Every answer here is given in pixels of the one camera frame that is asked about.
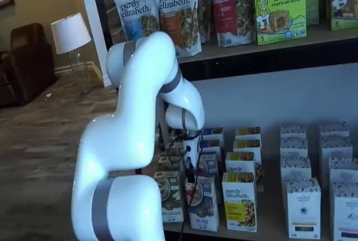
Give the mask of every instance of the white lampshade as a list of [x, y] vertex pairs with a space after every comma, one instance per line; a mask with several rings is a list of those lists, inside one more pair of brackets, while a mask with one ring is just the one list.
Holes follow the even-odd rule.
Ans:
[[56, 53], [63, 54], [91, 41], [81, 13], [76, 13], [51, 24]]

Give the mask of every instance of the black cable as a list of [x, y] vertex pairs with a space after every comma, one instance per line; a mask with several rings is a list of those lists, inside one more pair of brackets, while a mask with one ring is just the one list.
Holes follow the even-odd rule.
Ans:
[[[199, 157], [198, 157], [197, 162], [196, 162], [196, 176], [195, 176], [194, 190], [193, 190], [192, 196], [191, 196], [191, 198], [190, 198], [188, 207], [191, 206], [192, 201], [193, 201], [194, 196], [195, 196], [196, 185], [197, 185], [197, 180], [198, 180], [198, 175], [199, 175], [199, 161], [200, 161], [200, 157], [201, 157], [201, 153], [202, 153], [202, 147], [204, 146], [204, 145], [203, 145], [203, 139], [202, 139], [202, 132], [201, 132], [201, 130], [199, 130], [198, 136], [199, 136], [199, 141], [200, 141], [200, 152], [199, 152]], [[182, 225], [181, 225], [180, 236], [179, 236], [179, 238], [178, 238], [178, 241], [181, 241], [182, 238], [183, 238], [184, 226], [185, 226], [185, 217], [184, 217], [184, 221], [183, 221], [183, 223], [182, 223]]]

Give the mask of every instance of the brown leather armchair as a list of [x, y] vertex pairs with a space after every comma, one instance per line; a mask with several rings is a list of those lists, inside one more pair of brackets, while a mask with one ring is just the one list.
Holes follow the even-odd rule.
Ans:
[[0, 56], [0, 106], [25, 104], [57, 79], [51, 45], [38, 23], [12, 30], [11, 50]]

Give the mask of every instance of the white robotic arm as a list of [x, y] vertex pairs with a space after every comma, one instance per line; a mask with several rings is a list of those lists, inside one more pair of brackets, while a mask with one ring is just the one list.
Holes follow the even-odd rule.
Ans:
[[181, 76], [170, 37], [156, 32], [142, 41], [136, 51], [128, 43], [109, 51], [107, 68], [119, 87], [118, 107], [112, 115], [93, 119], [81, 137], [71, 207], [79, 240], [164, 240], [154, 179], [112, 179], [108, 173], [143, 168], [152, 161], [159, 92], [173, 104], [166, 114], [169, 126], [200, 130], [204, 124], [200, 94]]

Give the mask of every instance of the shelf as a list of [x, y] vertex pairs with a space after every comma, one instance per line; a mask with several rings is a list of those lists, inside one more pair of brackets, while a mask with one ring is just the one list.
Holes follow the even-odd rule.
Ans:
[[262, 46], [220, 48], [211, 37], [200, 54], [179, 58], [189, 81], [358, 62], [358, 28], [331, 31], [323, 23], [308, 27], [305, 38]]

